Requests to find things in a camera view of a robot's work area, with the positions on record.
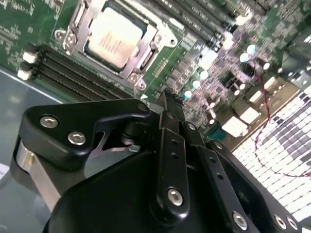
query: green circuit board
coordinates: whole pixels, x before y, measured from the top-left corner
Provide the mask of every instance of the green circuit board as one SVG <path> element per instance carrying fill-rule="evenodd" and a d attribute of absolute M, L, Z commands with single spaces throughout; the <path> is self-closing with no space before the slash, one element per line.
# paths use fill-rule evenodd
<path fill-rule="evenodd" d="M 65 55 L 62 45 L 55 39 L 55 30 L 66 30 L 78 0 L 0 0 L 0 64 L 14 72 L 19 69 L 23 61 L 23 53 L 27 44 L 46 44 L 52 49 Z M 252 6 L 251 0 L 210 0 L 210 4 L 225 6 L 230 14 L 246 14 Z M 261 14 L 262 6 L 266 7 L 265 13 Z M 192 98 L 185 101 L 186 119 L 192 121 L 207 135 L 210 126 L 207 123 L 206 109 L 202 108 L 202 100 L 206 95 L 212 96 L 219 101 L 215 107 L 217 112 L 224 106 L 230 106 L 236 96 L 220 85 L 221 79 L 228 71 L 234 71 L 237 77 L 241 69 L 239 56 L 245 52 L 247 46 L 255 44 L 258 48 L 258 56 L 273 64 L 280 64 L 284 47 L 309 23 L 311 4 L 307 0 L 272 0 L 270 3 L 262 3 L 261 8 L 252 8 L 253 17 L 243 26 L 236 27 L 233 35 L 231 50 L 217 50 L 217 58 L 209 67 L 209 77 L 201 83 L 200 88 L 191 88 L 191 82 L 197 68 L 200 65 L 202 52 L 208 47 L 202 39 L 189 39 L 189 31 L 176 27 L 167 22 L 176 36 L 178 43 L 175 48 L 164 48 L 151 64 L 144 75 L 145 90 L 136 90 L 133 87 L 123 86 L 116 80 L 100 72 L 90 64 L 84 64 L 75 56 L 69 58 L 75 63 L 87 67 L 97 73 L 102 79 L 112 83 L 117 88 L 126 91 L 130 96 L 141 98 L 144 101 L 154 103 L 158 95 L 166 87 L 172 88 L 181 96 L 185 90 L 191 89 Z M 170 82 L 172 72 L 183 61 L 187 53 L 195 55 L 195 59 L 189 63 L 183 76 Z M 78 101 L 75 96 L 59 89 L 41 79 L 29 80 L 48 89 L 66 99 L 68 102 Z M 245 91 L 253 85 L 252 77 L 247 82 Z"/>

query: bolt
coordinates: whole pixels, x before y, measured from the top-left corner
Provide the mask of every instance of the bolt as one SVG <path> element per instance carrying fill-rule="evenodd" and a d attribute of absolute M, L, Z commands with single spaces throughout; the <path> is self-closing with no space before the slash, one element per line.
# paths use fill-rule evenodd
<path fill-rule="evenodd" d="M 290 223 L 290 226 L 292 228 L 294 228 L 295 230 L 298 230 L 298 227 L 297 227 L 297 224 L 295 223 L 294 220 L 292 220 L 290 217 L 286 217 L 287 218 L 287 221 Z"/>
<path fill-rule="evenodd" d="M 144 112 L 147 112 L 148 111 L 148 108 L 146 107 L 146 105 L 142 104 L 142 103 L 139 103 L 138 104 L 138 108 Z"/>
<path fill-rule="evenodd" d="M 170 113 L 167 113 L 167 116 L 168 116 L 169 119 L 172 119 L 172 120 L 174 119 L 174 116 L 172 114 L 170 114 Z"/>
<path fill-rule="evenodd" d="M 286 229 L 286 224 L 283 221 L 283 219 L 281 219 L 279 216 L 274 215 L 274 218 L 276 219 L 277 224 L 279 225 L 280 228 L 282 228 L 283 230 Z"/>
<path fill-rule="evenodd" d="M 58 121 L 51 116 L 44 116 L 40 119 L 40 124 L 45 128 L 55 128 L 58 125 Z"/>
<path fill-rule="evenodd" d="M 174 188 L 169 189 L 167 195 L 168 195 L 169 200 L 174 205 L 180 206 L 183 203 L 183 197 L 180 194 L 180 192 L 178 192 L 176 189 Z"/>
<path fill-rule="evenodd" d="M 191 123 L 189 123 L 188 125 L 189 125 L 190 129 L 195 130 L 195 126 L 194 125 L 192 125 Z"/>
<path fill-rule="evenodd" d="M 130 79 L 131 79 L 132 82 L 136 83 L 137 80 L 138 80 L 137 74 L 131 74 L 131 78 Z"/>
<path fill-rule="evenodd" d="M 246 231 L 247 222 L 245 221 L 244 217 L 236 211 L 233 211 L 232 217 L 234 222 L 238 225 L 238 227 L 240 227 L 243 231 Z"/>
<path fill-rule="evenodd" d="M 57 32 L 57 33 L 56 33 L 56 37 L 57 37 L 58 39 L 60 39 L 60 40 L 63 38 L 63 36 L 62 36 L 62 34 L 61 34 L 60 32 Z"/>
<path fill-rule="evenodd" d="M 86 142 L 86 137 L 81 132 L 72 132 L 68 135 L 68 140 L 74 145 L 83 145 Z"/>
<path fill-rule="evenodd" d="M 215 142 L 215 145 L 217 146 L 218 149 L 222 149 L 223 146 L 219 142 Z"/>
<path fill-rule="evenodd" d="M 140 151 L 140 146 L 138 146 L 138 145 L 131 145 L 131 146 L 128 148 L 128 150 L 129 150 L 130 152 L 138 153 L 138 152 Z"/>
<path fill-rule="evenodd" d="M 162 40 L 162 36 L 160 36 L 160 35 L 158 35 L 158 34 L 155 35 L 155 43 L 156 43 L 156 44 L 160 43 L 161 40 Z"/>

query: black linkage arm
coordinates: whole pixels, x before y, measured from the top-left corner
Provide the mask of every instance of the black linkage arm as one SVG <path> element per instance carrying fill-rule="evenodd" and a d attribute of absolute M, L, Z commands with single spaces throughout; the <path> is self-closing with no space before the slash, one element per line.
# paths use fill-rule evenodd
<path fill-rule="evenodd" d="M 139 100 L 25 112 L 12 164 L 52 211 L 46 233 L 301 232 L 221 142 L 205 146 L 185 121 L 178 96 L 166 90 L 157 105 L 160 115 Z M 102 148 L 141 150 L 86 179 L 84 164 L 98 147 L 98 132 L 105 132 Z"/>

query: cable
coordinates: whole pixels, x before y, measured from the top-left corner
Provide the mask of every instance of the cable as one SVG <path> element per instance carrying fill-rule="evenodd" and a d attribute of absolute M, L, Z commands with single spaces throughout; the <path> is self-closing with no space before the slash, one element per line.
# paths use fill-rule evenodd
<path fill-rule="evenodd" d="M 302 175 L 299 175 L 299 176 L 296 176 L 296 175 L 290 175 L 290 174 L 285 174 L 285 173 L 280 173 L 280 172 L 276 172 L 274 171 L 272 168 L 268 168 L 262 161 L 261 159 L 259 158 L 259 156 L 257 155 L 257 150 L 258 150 L 258 145 L 259 145 L 259 137 L 260 135 L 263 133 L 263 131 L 267 128 L 268 124 L 270 123 L 271 121 L 271 113 L 270 113 L 270 107 L 269 107 L 269 98 L 268 98 L 268 94 L 267 94 L 267 90 L 264 86 L 264 82 L 261 78 L 261 76 L 256 72 L 255 70 L 255 74 L 254 74 L 255 77 L 257 77 L 257 79 L 259 80 L 259 82 L 261 83 L 262 85 L 262 91 L 263 91 L 263 94 L 264 94 L 264 100 L 265 100 L 265 106 L 266 106 L 266 110 L 267 110 L 267 113 L 268 113 L 268 116 L 267 116 L 267 122 L 264 124 L 264 126 L 262 127 L 262 129 L 259 131 L 256 139 L 255 139 L 255 157 L 257 158 L 257 160 L 259 161 L 261 167 L 265 167 L 267 169 L 270 169 L 274 174 L 276 175 L 283 175 L 283 176 L 286 176 L 286 177 L 292 177 L 292 178 L 301 178 L 301 177 L 311 177 L 311 171 L 306 171 L 304 172 Z"/>

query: capacitor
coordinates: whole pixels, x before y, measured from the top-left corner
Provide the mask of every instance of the capacitor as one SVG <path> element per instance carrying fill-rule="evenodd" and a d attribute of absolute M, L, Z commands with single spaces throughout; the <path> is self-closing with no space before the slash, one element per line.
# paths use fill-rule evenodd
<path fill-rule="evenodd" d="M 248 53 L 245 52 L 240 55 L 240 62 L 244 63 L 244 62 L 248 62 L 248 60 L 249 60 Z"/>
<path fill-rule="evenodd" d="M 236 79 L 235 83 L 236 85 L 238 85 L 240 90 L 244 90 L 246 87 L 245 83 L 240 79 Z"/>
<path fill-rule="evenodd" d="M 238 96 L 240 94 L 240 88 L 236 83 L 234 83 L 231 87 L 230 90 L 233 92 L 235 96 Z"/>
<path fill-rule="evenodd" d="M 256 58 L 256 61 L 258 62 L 258 64 L 264 69 L 264 70 L 267 70 L 270 68 L 270 63 L 269 62 L 266 62 L 264 61 L 263 59 L 261 58 Z"/>
<path fill-rule="evenodd" d="M 256 45 L 250 45 L 250 46 L 248 46 L 246 51 L 247 51 L 247 53 L 250 54 L 250 55 L 251 55 L 251 54 L 254 54 L 254 53 L 256 52 Z"/>
<path fill-rule="evenodd" d="M 208 123 L 209 123 L 210 125 L 213 125 L 213 124 L 215 123 L 215 119 L 212 117 L 212 115 L 210 114 L 210 112 L 207 112 L 206 116 L 207 116 Z"/>
<path fill-rule="evenodd" d="M 200 82 L 199 80 L 197 80 L 197 79 L 193 79 L 193 80 L 191 81 L 191 84 L 192 84 L 192 87 L 193 87 L 194 89 L 198 89 L 198 88 L 200 88 L 200 86 L 201 86 L 201 82 Z"/>
<path fill-rule="evenodd" d="M 210 108 L 215 107 L 216 103 L 215 103 L 215 101 L 211 97 L 207 97 L 206 101 L 207 101 L 207 103 L 208 103 Z"/>
<path fill-rule="evenodd" d="M 208 72 L 202 67 L 199 67 L 196 73 L 194 74 L 194 77 L 198 80 L 206 80 L 208 76 L 209 76 Z"/>
<path fill-rule="evenodd" d="M 191 90 L 185 90 L 184 91 L 184 98 L 187 100 L 187 99 L 190 99 L 192 96 L 192 91 Z"/>

